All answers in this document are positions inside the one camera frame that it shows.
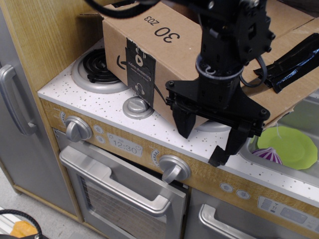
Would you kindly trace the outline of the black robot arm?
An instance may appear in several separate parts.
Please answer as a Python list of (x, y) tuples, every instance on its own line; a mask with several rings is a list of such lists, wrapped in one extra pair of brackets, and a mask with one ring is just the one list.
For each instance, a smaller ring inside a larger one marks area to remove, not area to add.
[(270, 112), (242, 90), (244, 67), (257, 60), (267, 76), (262, 54), (275, 38), (264, 0), (183, 0), (197, 13), (202, 30), (201, 49), (192, 81), (166, 81), (165, 103), (180, 135), (188, 137), (197, 116), (231, 128), (225, 148), (216, 147), (209, 163), (224, 165), (247, 138), (262, 133)]

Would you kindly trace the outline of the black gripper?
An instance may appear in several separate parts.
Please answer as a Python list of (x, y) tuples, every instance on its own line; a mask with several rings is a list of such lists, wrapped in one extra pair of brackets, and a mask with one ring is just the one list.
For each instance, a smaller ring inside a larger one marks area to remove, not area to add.
[(250, 99), (243, 92), (242, 65), (222, 73), (208, 64), (202, 56), (196, 59), (199, 77), (193, 81), (168, 81), (166, 98), (178, 133), (188, 138), (193, 130), (196, 117), (211, 119), (232, 127), (226, 148), (225, 159), (236, 155), (248, 136), (260, 136), (264, 121), (270, 112)]

